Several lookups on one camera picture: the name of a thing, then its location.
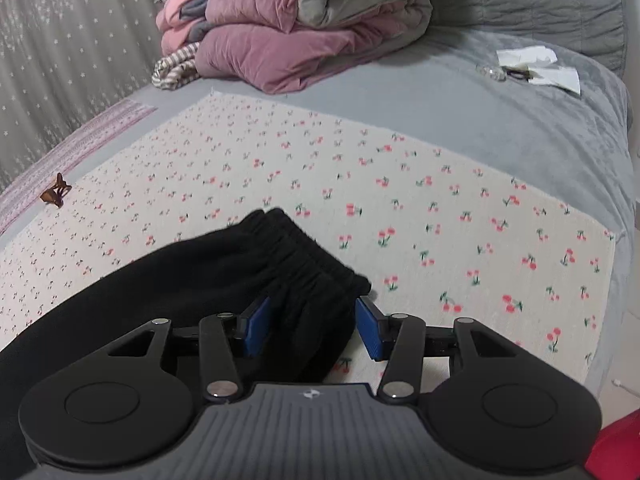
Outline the white tissue paper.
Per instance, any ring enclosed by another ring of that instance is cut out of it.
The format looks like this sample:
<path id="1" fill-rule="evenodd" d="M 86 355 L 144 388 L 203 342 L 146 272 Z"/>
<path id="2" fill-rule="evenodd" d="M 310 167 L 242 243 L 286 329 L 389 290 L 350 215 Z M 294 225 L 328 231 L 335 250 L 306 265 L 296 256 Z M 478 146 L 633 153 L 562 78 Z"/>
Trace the white tissue paper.
<path id="1" fill-rule="evenodd" d="M 496 55 L 499 66 L 511 77 L 537 86 L 559 88 L 575 96 L 582 94 L 576 68 L 560 65 L 556 53 L 548 47 L 498 50 Z"/>

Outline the black pants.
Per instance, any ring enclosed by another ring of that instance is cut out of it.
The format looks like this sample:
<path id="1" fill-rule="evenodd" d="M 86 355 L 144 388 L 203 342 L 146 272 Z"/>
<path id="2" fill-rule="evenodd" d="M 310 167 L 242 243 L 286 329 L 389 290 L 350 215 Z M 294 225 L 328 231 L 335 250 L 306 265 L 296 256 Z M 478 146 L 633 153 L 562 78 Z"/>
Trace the black pants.
<path id="1" fill-rule="evenodd" d="M 18 426 L 26 392 L 153 318 L 180 327 L 270 301 L 262 352 L 243 370 L 256 382 L 322 382 L 355 329 L 370 281 L 326 252 L 279 208 L 170 244 L 93 283 L 23 330 L 1 352 L 1 475 L 35 465 Z"/>

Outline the grey star curtain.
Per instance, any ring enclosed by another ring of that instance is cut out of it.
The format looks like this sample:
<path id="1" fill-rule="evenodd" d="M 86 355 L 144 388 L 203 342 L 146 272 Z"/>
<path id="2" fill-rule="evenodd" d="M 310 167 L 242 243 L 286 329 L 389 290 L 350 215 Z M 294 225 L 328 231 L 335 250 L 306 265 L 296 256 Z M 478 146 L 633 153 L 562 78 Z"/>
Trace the grey star curtain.
<path id="1" fill-rule="evenodd" d="M 1 185 L 150 82 L 158 0 L 1 0 Z"/>

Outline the red object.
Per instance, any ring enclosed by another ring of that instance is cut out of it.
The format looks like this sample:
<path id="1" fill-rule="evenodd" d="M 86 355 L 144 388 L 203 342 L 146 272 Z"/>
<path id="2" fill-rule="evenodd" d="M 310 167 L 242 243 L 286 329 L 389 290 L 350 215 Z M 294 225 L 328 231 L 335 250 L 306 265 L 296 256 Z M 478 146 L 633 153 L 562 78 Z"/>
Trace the red object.
<path id="1" fill-rule="evenodd" d="M 586 469 L 597 479 L 640 477 L 640 414 L 634 411 L 600 431 Z"/>

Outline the brown hair claw clip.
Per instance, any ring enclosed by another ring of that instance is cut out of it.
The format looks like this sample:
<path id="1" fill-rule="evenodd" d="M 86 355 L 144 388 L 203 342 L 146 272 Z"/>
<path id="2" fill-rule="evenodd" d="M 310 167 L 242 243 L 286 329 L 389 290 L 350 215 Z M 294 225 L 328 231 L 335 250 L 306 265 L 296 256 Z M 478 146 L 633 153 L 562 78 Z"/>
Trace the brown hair claw clip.
<path id="1" fill-rule="evenodd" d="M 64 204 L 64 197 L 72 190 L 63 175 L 58 172 L 55 176 L 53 184 L 40 194 L 40 200 L 49 205 L 61 208 Z"/>

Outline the clear glass object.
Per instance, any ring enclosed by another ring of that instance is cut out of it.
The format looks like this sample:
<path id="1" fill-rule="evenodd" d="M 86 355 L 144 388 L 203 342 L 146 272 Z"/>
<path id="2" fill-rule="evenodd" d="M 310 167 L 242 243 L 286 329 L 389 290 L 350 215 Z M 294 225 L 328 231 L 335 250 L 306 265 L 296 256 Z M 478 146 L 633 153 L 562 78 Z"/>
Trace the clear glass object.
<path id="1" fill-rule="evenodd" d="M 503 82 L 508 79 L 508 74 L 501 66 L 482 65 L 476 66 L 477 73 L 490 78 L 491 80 Z"/>

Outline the folded mauve grey comforter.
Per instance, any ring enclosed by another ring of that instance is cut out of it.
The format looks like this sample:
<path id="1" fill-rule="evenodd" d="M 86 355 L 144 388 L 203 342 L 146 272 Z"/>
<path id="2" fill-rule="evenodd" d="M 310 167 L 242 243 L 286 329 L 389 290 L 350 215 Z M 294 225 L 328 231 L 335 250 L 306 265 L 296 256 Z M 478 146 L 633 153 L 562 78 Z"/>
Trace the folded mauve grey comforter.
<path id="1" fill-rule="evenodd" d="M 407 47 L 432 12 L 431 0 L 208 0 L 194 63 L 203 78 L 296 92 Z"/>

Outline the grey bed sheet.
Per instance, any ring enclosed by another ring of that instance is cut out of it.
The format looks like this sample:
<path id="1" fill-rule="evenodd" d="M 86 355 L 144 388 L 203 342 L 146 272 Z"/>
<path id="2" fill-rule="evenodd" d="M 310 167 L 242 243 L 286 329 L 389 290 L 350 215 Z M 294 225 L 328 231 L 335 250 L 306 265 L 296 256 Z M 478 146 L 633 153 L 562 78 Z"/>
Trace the grey bed sheet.
<path id="1" fill-rule="evenodd" d="M 609 70 L 567 50 L 559 50 L 558 57 L 562 65 L 578 71 L 580 96 L 512 79 L 498 82 L 477 73 L 478 64 L 494 65 L 499 49 L 517 44 L 514 37 L 435 28 L 381 62 L 288 96 L 264 96 L 228 80 L 199 80 L 173 92 L 145 89 L 138 100 L 154 106 L 155 112 L 111 143 L 99 166 L 206 96 L 222 93 L 396 131 L 522 180 L 593 218 L 615 236 L 600 339 L 582 382 L 596 391 L 620 333 L 634 244 L 627 91 Z M 2 237 L 1 251 L 41 207 Z"/>

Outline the pink striped blanket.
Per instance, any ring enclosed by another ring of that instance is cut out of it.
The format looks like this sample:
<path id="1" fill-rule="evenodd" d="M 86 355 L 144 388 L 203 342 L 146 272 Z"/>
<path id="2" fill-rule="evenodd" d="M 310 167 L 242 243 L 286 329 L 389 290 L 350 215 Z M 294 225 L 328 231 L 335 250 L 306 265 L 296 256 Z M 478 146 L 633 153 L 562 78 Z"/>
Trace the pink striped blanket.
<path id="1" fill-rule="evenodd" d="M 17 177 L 1 194 L 1 233 L 50 188 L 89 155 L 155 112 L 155 107 L 123 99 L 78 128 Z"/>

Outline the striped folded garment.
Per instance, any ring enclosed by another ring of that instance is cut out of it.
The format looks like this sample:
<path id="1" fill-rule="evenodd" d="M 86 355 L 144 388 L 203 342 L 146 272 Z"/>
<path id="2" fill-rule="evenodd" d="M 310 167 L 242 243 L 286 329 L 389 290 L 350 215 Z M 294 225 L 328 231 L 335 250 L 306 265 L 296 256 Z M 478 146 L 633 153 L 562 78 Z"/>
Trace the striped folded garment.
<path id="1" fill-rule="evenodd" d="M 200 44 L 187 44 L 164 56 L 155 63 L 151 76 L 152 85 L 160 90 L 177 90 L 200 78 L 195 66 L 195 55 Z"/>

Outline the cherry print bed mat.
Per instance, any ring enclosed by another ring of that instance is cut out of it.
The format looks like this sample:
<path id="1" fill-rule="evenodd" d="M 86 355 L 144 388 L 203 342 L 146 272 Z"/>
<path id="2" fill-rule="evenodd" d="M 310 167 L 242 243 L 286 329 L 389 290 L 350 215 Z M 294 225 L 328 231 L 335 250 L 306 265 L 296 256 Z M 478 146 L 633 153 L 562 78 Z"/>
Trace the cherry print bed mat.
<path id="1" fill-rule="evenodd" d="M 476 318 L 583 382 L 615 236 L 522 180 L 396 131 L 248 96 L 201 99 L 43 206 L 1 252 L 1 340 L 169 243 L 283 209 L 384 312 Z"/>

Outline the pink folded garment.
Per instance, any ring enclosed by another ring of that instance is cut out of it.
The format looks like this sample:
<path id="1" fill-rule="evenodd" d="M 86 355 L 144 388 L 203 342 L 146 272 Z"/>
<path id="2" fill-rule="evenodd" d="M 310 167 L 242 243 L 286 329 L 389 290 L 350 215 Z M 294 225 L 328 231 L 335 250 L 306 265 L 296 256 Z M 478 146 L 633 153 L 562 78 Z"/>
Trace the pink folded garment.
<path id="1" fill-rule="evenodd" d="M 160 31 L 163 56 L 174 53 L 189 42 L 191 30 L 205 21 L 208 0 L 166 0 L 155 23 Z"/>

